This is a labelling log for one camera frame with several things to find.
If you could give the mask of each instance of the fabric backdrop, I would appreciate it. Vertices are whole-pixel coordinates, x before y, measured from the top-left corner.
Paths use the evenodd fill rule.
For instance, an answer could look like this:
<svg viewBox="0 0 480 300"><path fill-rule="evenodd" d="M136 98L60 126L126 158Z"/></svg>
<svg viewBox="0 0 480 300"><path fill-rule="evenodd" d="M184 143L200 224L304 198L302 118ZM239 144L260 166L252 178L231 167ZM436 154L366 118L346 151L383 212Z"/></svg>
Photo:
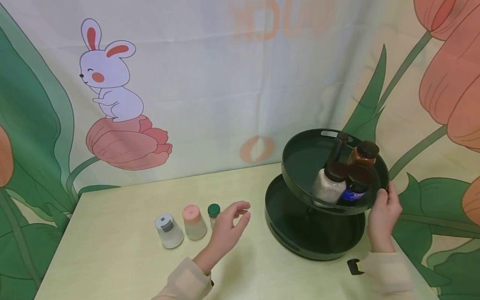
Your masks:
<svg viewBox="0 0 480 300"><path fill-rule="evenodd" d="M83 192L375 141L394 237L480 298L479 0L1 0L0 300L33 299Z"/></svg>

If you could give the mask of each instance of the brown jar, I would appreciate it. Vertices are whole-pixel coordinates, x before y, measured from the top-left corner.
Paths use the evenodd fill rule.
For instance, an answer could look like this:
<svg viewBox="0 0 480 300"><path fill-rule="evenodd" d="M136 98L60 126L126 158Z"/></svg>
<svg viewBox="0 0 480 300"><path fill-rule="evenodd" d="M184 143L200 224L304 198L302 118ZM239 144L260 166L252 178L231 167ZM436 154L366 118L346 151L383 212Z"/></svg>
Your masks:
<svg viewBox="0 0 480 300"><path fill-rule="evenodd" d="M380 152L380 149L375 143L369 141L362 141L353 148L352 153L348 157L347 164L361 164L372 168L375 165L377 160L377 155Z"/></svg>

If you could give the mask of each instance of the rabbit illustration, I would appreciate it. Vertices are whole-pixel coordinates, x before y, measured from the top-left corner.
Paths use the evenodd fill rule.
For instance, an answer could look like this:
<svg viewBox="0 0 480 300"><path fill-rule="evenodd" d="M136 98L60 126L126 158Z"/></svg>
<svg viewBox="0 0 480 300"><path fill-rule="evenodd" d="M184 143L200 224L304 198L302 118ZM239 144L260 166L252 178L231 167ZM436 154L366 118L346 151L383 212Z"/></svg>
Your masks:
<svg viewBox="0 0 480 300"><path fill-rule="evenodd" d="M130 72L122 60L135 53L135 45L128 41L115 41L105 50L100 49L101 31L93 19L82 23L82 37L88 51L80 57L80 77L97 98L106 118L113 122L135 119L143 113L144 104L137 94L125 88Z"/></svg>

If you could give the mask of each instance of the human hand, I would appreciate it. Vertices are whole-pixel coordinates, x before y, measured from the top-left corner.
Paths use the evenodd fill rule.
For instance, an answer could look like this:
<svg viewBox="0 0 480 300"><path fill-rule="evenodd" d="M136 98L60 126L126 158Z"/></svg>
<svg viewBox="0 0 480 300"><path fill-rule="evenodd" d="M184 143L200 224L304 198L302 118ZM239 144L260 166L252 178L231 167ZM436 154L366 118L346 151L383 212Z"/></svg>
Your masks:
<svg viewBox="0 0 480 300"><path fill-rule="evenodd" d="M395 252L391 235L401 212L402 206L395 185L390 182L388 193L384 189L378 191L377 199L368 216L367 234L372 252Z"/></svg>
<svg viewBox="0 0 480 300"><path fill-rule="evenodd" d="M193 259L206 275L239 241L250 221L250 212L247 211L249 208L250 203L238 201L232 203L216 217L210 242ZM233 226L233 220L240 215L243 215L242 218L236 226Z"/></svg>

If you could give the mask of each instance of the small jar with green lid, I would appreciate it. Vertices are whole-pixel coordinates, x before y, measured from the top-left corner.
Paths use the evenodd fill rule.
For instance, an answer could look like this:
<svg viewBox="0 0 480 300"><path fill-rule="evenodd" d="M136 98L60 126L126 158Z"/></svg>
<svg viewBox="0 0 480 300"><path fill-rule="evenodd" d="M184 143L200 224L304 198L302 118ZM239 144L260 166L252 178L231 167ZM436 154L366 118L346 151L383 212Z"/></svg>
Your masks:
<svg viewBox="0 0 480 300"><path fill-rule="evenodd" d="M210 204L208 209L208 216L210 217L210 226L214 227L216 217L220 214L220 206L216 203Z"/></svg>

